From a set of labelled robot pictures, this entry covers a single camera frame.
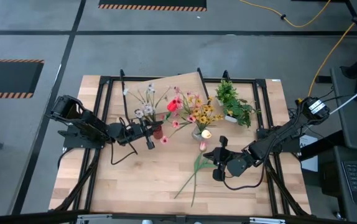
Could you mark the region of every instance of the concrete floor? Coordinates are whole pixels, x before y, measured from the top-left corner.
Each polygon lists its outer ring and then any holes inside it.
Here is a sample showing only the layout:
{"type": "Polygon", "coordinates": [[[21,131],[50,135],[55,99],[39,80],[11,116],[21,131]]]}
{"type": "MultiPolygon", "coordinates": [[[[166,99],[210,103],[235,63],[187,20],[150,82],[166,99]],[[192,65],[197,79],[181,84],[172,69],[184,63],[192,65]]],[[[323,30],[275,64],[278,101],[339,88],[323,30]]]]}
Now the concrete floor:
{"type": "MultiPolygon", "coordinates": [[[[303,24],[324,3],[264,0],[260,4],[303,24]]],[[[357,1],[353,4],[357,10],[357,1]]],[[[79,5],[80,0],[0,0],[0,30],[71,30],[79,5]]],[[[207,12],[116,11],[98,9],[97,5],[97,0],[86,1],[78,30],[298,30],[272,12],[237,0],[208,0],[207,12]]],[[[321,18],[303,30],[345,30],[350,19],[344,4],[332,3],[321,18]]],[[[337,36],[77,35],[58,94],[76,96],[83,75],[118,75],[122,68],[129,76],[170,76],[200,67],[205,77],[220,77],[228,70],[232,77],[279,78],[288,107],[293,108],[294,100],[307,94],[313,75],[337,40],[337,36]]],[[[67,35],[0,35],[0,58],[45,60],[32,99],[0,100],[0,141],[4,142],[0,151],[0,215],[10,212],[67,41],[67,35]]],[[[348,37],[322,74],[328,75],[330,67],[351,65],[356,60],[357,37],[348,37]]],[[[330,87],[316,84],[313,95],[322,96],[330,87]]],[[[328,105],[336,106],[332,101],[328,105]]],[[[63,126],[49,124],[23,213],[48,209],[63,142],[59,129],[63,126]]],[[[332,116],[312,129],[329,135],[340,129],[338,117],[332,116]]],[[[313,182],[307,175],[305,181],[313,182]]],[[[332,198],[322,195],[313,184],[307,185],[307,192],[314,215],[334,218],[332,211],[337,204],[332,198]]]]}

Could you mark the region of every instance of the vase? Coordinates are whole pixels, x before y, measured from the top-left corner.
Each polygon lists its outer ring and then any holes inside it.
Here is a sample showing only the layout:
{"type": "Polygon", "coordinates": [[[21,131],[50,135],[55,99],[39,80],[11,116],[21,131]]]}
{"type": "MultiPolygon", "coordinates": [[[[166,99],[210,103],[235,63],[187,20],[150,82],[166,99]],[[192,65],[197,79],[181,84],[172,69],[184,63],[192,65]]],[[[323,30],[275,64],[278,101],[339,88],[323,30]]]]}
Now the vase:
{"type": "Polygon", "coordinates": [[[161,139],[164,136],[164,132],[162,131],[162,125],[159,125],[158,127],[156,127],[156,129],[154,130],[152,135],[154,136],[154,138],[156,140],[161,139]]]}
{"type": "Polygon", "coordinates": [[[192,131],[192,138],[194,138],[195,140],[197,140],[198,142],[202,142],[205,140],[204,137],[202,137],[201,131],[199,131],[198,126],[195,126],[195,128],[192,131]]]}

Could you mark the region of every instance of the wooden table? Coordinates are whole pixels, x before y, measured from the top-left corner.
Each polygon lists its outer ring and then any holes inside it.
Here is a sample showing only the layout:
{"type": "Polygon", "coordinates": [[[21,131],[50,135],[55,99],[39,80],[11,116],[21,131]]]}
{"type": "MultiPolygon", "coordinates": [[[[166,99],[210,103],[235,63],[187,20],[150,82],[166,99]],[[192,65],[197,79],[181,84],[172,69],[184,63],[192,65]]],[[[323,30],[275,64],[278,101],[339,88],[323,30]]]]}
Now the wooden table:
{"type": "MultiPolygon", "coordinates": [[[[91,110],[95,103],[100,76],[85,75],[83,77],[78,99],[91,110]]],[[[269,101],[274,125],[282,125],[289,120],[287,107],[279,80],[266,80],[269,101]]],[[[250,84],[234,84],[239,96],[253,102],[253,89],[250,84]]],[[[218,83],[206,83],[209,95],[215,96],[218,83]]],[[[114,82],[111,102],[122,102],[121,83],[114,82]]],[[[259,89],[260,101],[263,102],[262,92],[259,89]]],[[[101,97],[99,117],[103,111],[105,96],[101,97]]],[[[114,111],[116,103],[111,103],[109,111],[114,111]]],[[[215,105],[216,112],[222,109],[215,105]]],[[[262,118],[267,124],[264,104],[261,103],[262,118]]],[[[107,123],[116,122],[115,114],[108,114],[107,123]]],[[[225,120],[216,123],[210,128],[213,135],[208,141],[207,151],[219,146],[219,136],[228,138],[228,149],[240,151],[256,138],[257,118],[251,117],[250,128],[240,127],[225,120]]],[[[193,163],[199,154],[198,143],[191,138],[193,126],[187,126],[169,139],[169,143],[162,145],[154,140],[155,148],[148,150],[145,139],[133,142],[139,155],[131,155],[122,163],[112,166],[111,146],[107,145],[100,156],[100,163],[96,175],[95,189],[91,204],[91,212],[102,213],[146,213],[146,214],[182,214],[182,215],[236,215],[236,216],[271,216],[271,206],[267,190],[267,180],[255,189],[231,191],[222,182],[212,178],[212,168],[201,170],[197,175],[197,193],[191,207],[193,181],[191,181],[179,195],[175,194],[193,173],[193,163]]],[[[170,135],[173,128],[169,123],[163,125],[165,135],[170,135]]],[[[125,156],[131,149],[114,144],[114,162],[125,156]]],[[[50,208],[55,208],[69,194],[78,180],[83,158],[83,149],[74,149],[61,161],[55,186],[50,201],[50,208]]],[[[285,185],[308,213],[308,204],[305,184],[299,161],[289,153],[280,155],[285,185]]],[[[254,185],[261,176],[261,166],[246,170],[241,177],[227,179],[232,187],[254,185]]],[[[275,186],[279,213],[283,213],[281,196],[275,186]]],[[[83,188],[80,208],[84,207],[87,186],[83,188]]]]}

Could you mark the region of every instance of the orange striped tape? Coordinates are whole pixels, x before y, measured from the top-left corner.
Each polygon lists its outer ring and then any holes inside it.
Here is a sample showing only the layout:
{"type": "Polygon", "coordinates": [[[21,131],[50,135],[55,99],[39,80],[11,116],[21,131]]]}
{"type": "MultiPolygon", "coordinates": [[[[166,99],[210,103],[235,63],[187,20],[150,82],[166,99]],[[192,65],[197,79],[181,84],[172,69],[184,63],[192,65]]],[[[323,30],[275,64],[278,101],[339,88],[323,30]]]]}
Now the orange striped tape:
{"type": "Polygon", "coordinates": [[[137,6],[120,4],[101,4],[99,9],[137,9],[137,10],[160,10],[160,11],[191,11],[205,12],[205,7],[184,7],[184,6],[137,6]]]}
{"type": "Polygon", "coordinates": [[[31,60],[31,59],[0,59],[0,62],[38,62],[38,63],[44,63],[44,60],[31,60]]]}
{"type": "Polygon", "coordinates": [[[0,93],[0,98],[23,99],[31,98],[33,95],[33,93],[0,93]]]}

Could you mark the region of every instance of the red object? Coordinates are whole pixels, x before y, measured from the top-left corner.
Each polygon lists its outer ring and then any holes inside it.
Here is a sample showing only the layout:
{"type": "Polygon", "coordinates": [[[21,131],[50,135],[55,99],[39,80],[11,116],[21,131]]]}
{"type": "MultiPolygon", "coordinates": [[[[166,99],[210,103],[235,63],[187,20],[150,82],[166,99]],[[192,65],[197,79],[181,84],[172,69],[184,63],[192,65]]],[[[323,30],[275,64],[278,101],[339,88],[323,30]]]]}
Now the red object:
{"type": "Polygon", "coordinates": [[[155,131],[152,133],[152,135],[154,136],[154,138],[155,138],[156,140],[161,139],[161,138],[164,136],[164,132],[162,131],[162,126],[159,125],[159,126],[155,129],[155,131]]]}
{"type": "Polygon", "coordinates": [[[177,101],[172,100],[168,105],[167,105],[167,110],[170,112],[174,112],[177,110],[177,101]]]}

